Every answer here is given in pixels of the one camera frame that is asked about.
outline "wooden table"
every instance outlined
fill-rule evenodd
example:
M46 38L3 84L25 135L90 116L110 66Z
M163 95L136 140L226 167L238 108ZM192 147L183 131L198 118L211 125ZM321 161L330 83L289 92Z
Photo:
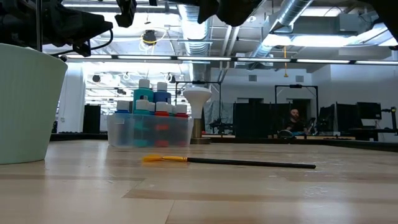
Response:
M179 162L148 153L315 170ZM115 149L52 142L45 161L0 166L2 224L397 223L398 154L330 146L212 144Z

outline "clear plastic bin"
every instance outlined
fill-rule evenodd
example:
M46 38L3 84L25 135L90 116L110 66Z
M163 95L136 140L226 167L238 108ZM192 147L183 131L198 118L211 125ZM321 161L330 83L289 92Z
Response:
M193 120L129 113L108 116L108 142L114 147L188 146Z

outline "fluorescent light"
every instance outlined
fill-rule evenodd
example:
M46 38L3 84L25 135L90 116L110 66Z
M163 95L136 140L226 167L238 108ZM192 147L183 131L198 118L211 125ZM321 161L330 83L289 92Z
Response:
M349 63L349 60L297 59L298 63Z
M287 58L238 58L239 62L290 62Z
M118 8L117 4L64 4L64 7L115 7Z
M392 61L356 61L356 65L398 65L398 62Z
M67 55L68 58L93 58L93 59L112 59L110 55L92 55L89 57L84 57L82 55Z
M292 45L302 47L342 47L347 45L348 38L338 35L298 35Z
M275 35L275 34L268 34L267 37L262 41L264 46L289 46L292 45L292 41L290 37L284 35Z
M392 37L391 39L389 39L389 40L387 40L387 41L385 41L385 42L379 44L379 46L388 46L388 47L390 47L390 46L396 46L396 45L398 45L398 42L397 42L397 40L396 40L395 38L393 38L393 37Z
M204 60L204 61L230 61L230 57L177 57L177 60Z
M151 55L120 55L119 59L136 59L136 60L170 60L170 56L151 56Z

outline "white vase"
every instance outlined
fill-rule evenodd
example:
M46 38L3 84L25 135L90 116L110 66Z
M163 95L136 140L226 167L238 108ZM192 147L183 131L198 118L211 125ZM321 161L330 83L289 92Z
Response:
M36 50L0 44L0 164L44 159L67 68Z

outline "white bottle cap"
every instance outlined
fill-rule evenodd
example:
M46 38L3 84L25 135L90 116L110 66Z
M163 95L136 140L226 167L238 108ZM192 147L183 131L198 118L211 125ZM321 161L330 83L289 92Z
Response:
M148 101L147 100L137 100L136 101L136 110L148 110Z
M156 106L155 103L149 102L149 103L148 103L148 110L149 110L150 112L155 112L155 106Z
M187 106L186 105L176 105L175 106L175 112L181 113L181 114L186 114L187 113Z
M168 112L168 104L166 102L157 102L156 111Z
M138 88L149 88L150 81L148 79L140 79L138 81Z
M167 105L167 112L173 113L173 105L170 105L170 104Z
M117 110L125 110L125 111L128 111L129 108L130 108L130 101L122 101L122 100L119 100L119 101L117 102L117 106L116 106L116 109L117 109Z
M157 91L167 91L167 83L158 82L157 83Z

